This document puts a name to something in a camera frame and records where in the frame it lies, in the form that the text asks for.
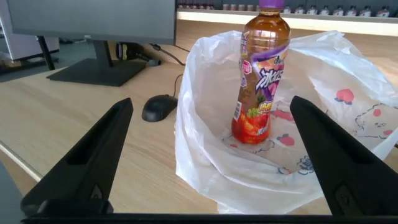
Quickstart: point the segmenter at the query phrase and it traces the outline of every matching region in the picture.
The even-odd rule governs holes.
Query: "purple bottle cap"
[[[259,7],[283,9],[284,0],[259,0]]]

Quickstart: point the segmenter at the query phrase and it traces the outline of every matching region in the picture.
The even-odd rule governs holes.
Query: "mouse cable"
[[[178,46],[178,45],[173,45],[174,47],[176,47],[176,48],[179,48],[179,49],[181,49],[181,50],[184,50],[184,51],[186,51],[186,52],[190,52],[189,50],[187,50],[187,49],[185,49],[185,48],[183,48],[183,47],[180,47],[180,46]]]
[[[183,75],[183,74],[179,74],[179,75],[175,78],[175,81],[174,81],[174,93],[173,93],[173,97],[175,97],[175,94],[177,93],[177,81],[178,81],[178,78],[180,78],[182,75]]]
[[[159,46],[159,45],[157,45],[157,44],[149,44],[149,45],[151,45],[155,50],[161,51],[161,52],[167,54],[168,56],[172,57],[172,58],[173,58],[174,60],[176,60],[180,65],[185,66],[185,64],[182,63],[176,56],[172,55],[171,53],[169,53],[169,52],[166,51],[166,50],[163,50],[161,46]],[[179,46],[177,46],[177,45],[174,45],[174,47],[177,47],[177,48],[180,48],[181,50],[184,50],[184,51],[186,51],[186,52],[189,52],[189,50],[184,49],[184,48],[182,48],[182,47],[179,47]],[[182,77],[182,75],[183,75],[183,74],[179,74],[179,75],[175,78],[175,81],[174,81],[174,93],[173,93],[173,97],[175,97],[175,94],[177,93],[177,81],[178,81],[178,79],[179,79],[180,77]]]
[[[151,45],[155,50],[163,52],[165,54],[167,54],[168,56],[172,57],[174,60],[176,60],[180,65],[185,66],[184,63],[182,63],[176,56],[172,55],[170,52],[163,50],[161,46],[157,45],[157,44],[149,44]]]

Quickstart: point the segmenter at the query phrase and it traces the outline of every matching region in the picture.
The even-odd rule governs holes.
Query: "wooden desk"
[[[204,28],[200,22],[195,26],[178,24],[177,44],[188,49],[200,36],[241,28],[227,24]],[[292,35],[312,33],[294,30]],[[398,86],[398,46],[392,44],[392,38],[347,36]],[[176,55],[183,58],[184,53],[178,52],[180,55]],[[216,213],[216,203],[198,195],[175,175],[174,140],[170,140],[174,139],[175,112],[159,123],[141,119],[144,103],[154,95],[172,94],[174,80],[182,72],[183,67],[165,63],[145,69],[120,88],[52,82],[45,78],[52,72],[0,83],[0,140],[8,148],[0,149],[11,149],[11,156],[20,157],[20,165],[39,179],[115,102],[131,97],[134,114],[110,198],[115,211]],[[397,149],[386,161],[398,170]],[[328,212],[324,199],[293,211]]]

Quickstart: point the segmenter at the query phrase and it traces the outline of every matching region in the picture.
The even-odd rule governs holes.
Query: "black computer mouse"
[[[142,110],[142,118],[148,122],[162,121],[177,107],[177,99],[169,95],[153,96]]]

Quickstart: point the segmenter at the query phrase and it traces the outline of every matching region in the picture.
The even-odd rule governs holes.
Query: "red strawberry print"
[[[283,134],[282,137],[277,137],[276,139],[285,146],[294,146],[294,139],[289,134]]]
[[[391,133],[392,133],[392,130],[387,130],[387,131],[383,132],[383,134],[385,134],[385,135],[390,135]]]
[[[347,105],[352,105],[354,100],[354,93],[350,89],[339,90],[336,93],[335,100],[337,102],[344,102]]]
[[[373,116],[380,116],[381,115],[381,110],[380,109],[376,109],[373,111]]]
[[[282,111],[280,109],[277,109],[275,111],[271,111],[271,114],[276,116],[276,117],[278,117],[278,118],[285,119],[287,121],[294,121],[291,112],[286,112],[286,111]]]

